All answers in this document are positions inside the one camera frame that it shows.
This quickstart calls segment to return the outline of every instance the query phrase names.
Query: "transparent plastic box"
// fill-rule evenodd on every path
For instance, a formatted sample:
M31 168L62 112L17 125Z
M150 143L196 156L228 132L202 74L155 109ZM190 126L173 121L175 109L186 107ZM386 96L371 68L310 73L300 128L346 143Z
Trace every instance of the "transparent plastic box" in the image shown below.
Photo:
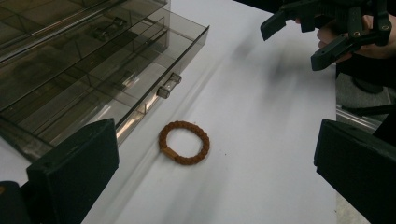
M30 161L99 119L120 144L208 32L158 0L15 2L0 2L0 134ZM67 10L39 13L55 6Z

